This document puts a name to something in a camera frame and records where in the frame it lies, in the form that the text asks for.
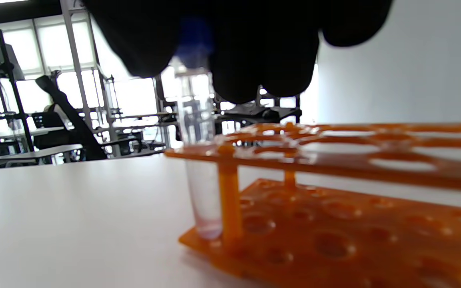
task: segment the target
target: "white table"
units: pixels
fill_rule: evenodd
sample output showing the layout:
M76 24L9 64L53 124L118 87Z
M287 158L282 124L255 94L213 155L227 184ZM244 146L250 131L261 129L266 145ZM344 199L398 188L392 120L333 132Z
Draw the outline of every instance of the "white table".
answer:
M240 169L240 186L258 176L282 174ZM378 184L375 190L357 180L300 177L306 184L314 180L461 204L461 196L449 199L431 189ZM0 288L264 287L220 272L178 244L193 224L179 160L151 156L0 169Z

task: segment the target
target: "orange test tube rack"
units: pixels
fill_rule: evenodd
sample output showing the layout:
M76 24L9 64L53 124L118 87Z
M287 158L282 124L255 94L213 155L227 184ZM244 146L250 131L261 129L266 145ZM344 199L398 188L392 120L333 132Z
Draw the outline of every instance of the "orange test tube rack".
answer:
M304 149L314 143L374 149ZM219 172L222 235L205 240L192 228L179 240L228 273L278 287L461 288L461 208L297 183L305 172L461 190L460 160L414 148L461 149L461 124L258 124L169 150L169 157L215 162ZM239 191L238 166L282 170L284 181L258 179Z

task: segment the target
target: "gloved hand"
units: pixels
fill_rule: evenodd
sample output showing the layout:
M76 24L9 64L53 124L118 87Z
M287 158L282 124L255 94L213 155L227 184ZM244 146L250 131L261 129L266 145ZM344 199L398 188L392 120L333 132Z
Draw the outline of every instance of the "gloved hand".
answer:
M205 18L214 38L213 86L227 101L256 98L258 85L277 97L309 86L319 31L350 47L375 35L392 0L143 1L84 0L109 45L133 75L154 77L177 50L181 19Z

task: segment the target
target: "white wall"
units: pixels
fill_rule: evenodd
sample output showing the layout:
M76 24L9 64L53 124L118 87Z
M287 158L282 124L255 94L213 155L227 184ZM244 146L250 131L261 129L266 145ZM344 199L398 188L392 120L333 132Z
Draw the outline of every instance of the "white wall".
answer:
M354 48L320 46L318 122L461 121L461 1L397 0Z

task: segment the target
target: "ceiling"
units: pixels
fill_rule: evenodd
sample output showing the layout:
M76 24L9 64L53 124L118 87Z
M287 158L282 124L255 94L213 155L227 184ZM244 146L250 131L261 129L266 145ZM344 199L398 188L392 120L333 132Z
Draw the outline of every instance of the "ceiling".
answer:
M0 4L0 23L62 14L59 0L28 0Z

